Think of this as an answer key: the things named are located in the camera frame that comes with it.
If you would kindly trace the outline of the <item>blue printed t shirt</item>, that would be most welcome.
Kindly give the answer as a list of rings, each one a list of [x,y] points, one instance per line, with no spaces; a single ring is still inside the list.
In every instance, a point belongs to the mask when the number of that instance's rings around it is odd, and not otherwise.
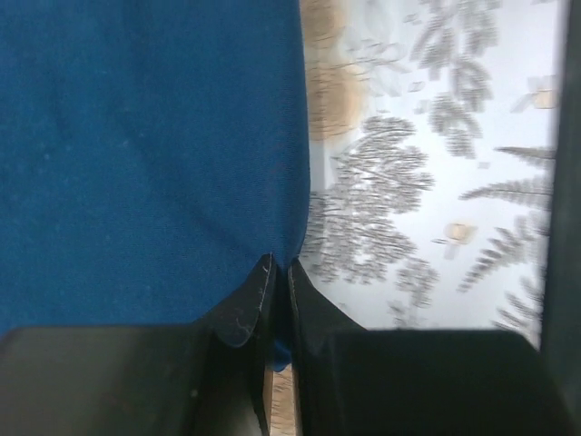
[[[299,255],[296,1],[1,4],[1,328],[192,322]]]

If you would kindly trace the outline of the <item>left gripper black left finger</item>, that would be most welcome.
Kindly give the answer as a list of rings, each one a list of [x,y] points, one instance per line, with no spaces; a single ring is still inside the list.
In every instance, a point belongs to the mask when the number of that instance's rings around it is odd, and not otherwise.
[[[4,435],[266,435],[277,267],[200,320],[32,327],[1,341]]]

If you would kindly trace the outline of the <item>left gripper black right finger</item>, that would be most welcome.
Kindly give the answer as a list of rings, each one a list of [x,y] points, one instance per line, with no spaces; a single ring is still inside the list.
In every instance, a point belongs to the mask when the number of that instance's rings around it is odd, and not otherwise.
[[[573,435],[538,352],[500,330],[367,330],[288,272],[300,435]]]

